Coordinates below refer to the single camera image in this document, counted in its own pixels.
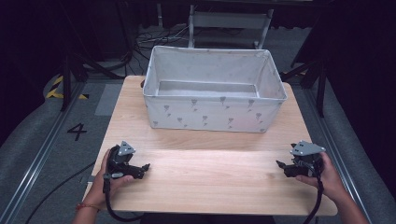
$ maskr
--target hand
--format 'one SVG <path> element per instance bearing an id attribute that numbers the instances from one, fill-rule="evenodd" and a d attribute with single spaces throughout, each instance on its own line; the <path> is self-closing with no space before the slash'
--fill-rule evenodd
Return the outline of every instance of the hand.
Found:
<path id="1" fill-rule="evenodd" d="M 103 174 L 106 172 L 106 165 L 107 165 L 107 158 L 110 150 L 108 150 L 103 157 L 102 160 L 102 165 L 100 168 L 100 171 L 96 174 L 95 179 L 93 180 L 92 186 L 90 191 L 87 193 L 87 196 L 85 196 L 83 203 L 85 204 L 95 204 L 98 206 L 105 206 L 106 203 L 106 197 L 105 194 L 103 193 Z M 120 187 L 124 186 L 126 183 L 129 183 L 133 180 L 134 178 L 131 175 L 126 175 L 118 179 L 110 179 L 110 197 L 112 197 L 117 189 Z"/>
<path id="2" fill-rule="evenodd" d="M 341 181 L 340 175 L 337 173 L 332 161 L 330 160 L 329 156 L 325 152 L 320 152 L 320 155 L 323 159 L 323 172 L 321 173 L 321 181 L 323 183 L 323 194 L 328 196 L 334 202 L 342 200 L 347 194 L 347 191 Z M 305 175 L 297 175 L 296 179 L 314 186 L 318 187 L 318 180 L 315 177 L 308 177 Z"/>

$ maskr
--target number 4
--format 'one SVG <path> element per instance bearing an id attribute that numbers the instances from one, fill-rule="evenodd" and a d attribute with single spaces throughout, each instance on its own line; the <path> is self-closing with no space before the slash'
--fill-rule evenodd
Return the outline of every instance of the number 4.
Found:
<path id="1" fill-rule="evenodd" d="M 68 133 L 76 133 L 77 136 L 76 136 L 75 141 L 78 141 L 79 135 L 87 132 L 87 131 L 82 130 L 83 127 L 84 127 L 84 124 L 80 123 L 80 124 L 76 125 L 75 127 L 69 129 L 67 132 Z"/>

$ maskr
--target wooden board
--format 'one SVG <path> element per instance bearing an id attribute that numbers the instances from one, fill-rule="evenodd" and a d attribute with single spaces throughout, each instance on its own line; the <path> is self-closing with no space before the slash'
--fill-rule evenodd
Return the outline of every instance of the wooden board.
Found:
<path id="1" fill-rule="evenodd" d="M 92 171 L 96 175 L 106 150 L 121 141 L 136 150 L 130 164 L 151 164 L 143 179 L 114 196 L 115 210 L 301 216 L 311 212 L 317 190 L 285 177 L 276 164 L 291 164 L 291 143 L 311 141 L 289 84 L 289 99 L 267 133 L 227 133 L 150 128 L 140 88 L 143 79 L 125 78 Z M 323 196 L 318 215 L 336 213 L 334 203 Z"/>

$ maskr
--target white plastic bin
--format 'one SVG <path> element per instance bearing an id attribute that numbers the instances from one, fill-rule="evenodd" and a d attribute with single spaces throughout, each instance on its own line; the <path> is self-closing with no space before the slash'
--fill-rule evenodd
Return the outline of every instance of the white plastic bin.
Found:
<path id="1" fill-rule="evenodd" d="M 287 99 L 265 49 L 154 47 L 143 88 L 152 128 L 264 133 Z"/>

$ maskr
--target dark background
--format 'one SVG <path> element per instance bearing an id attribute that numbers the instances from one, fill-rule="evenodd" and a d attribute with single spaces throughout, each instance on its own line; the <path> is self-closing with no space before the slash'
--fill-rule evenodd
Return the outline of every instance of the dark background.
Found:
<path id="1" fill-rule="evenodd" d="M 111 1 L 2 2 L 0 144 L 43 104 L 43 88 L 59 72 L 67 49 L 95 61 L 120 57 L 127 50 Z M 348 0 L 333 4 L 336 9 L 323 13 L 319 20 L 318 12 L 301 16 L 301 12 L 280 9 L 272 25 L 314 26 L 296 62 L 325 57 L 327 76 L 338 101 L 372 164 L 395 196 L 395 8 L 391 1 Z M 124 8 L 131 16 L 127 32 L 137 24 L 158 24 L 155 4 L 129 4 Z M 173 13 L 182 8 L 186 6 L 163 6 L 164 27 L 186 22 L 188 13 Z"/>

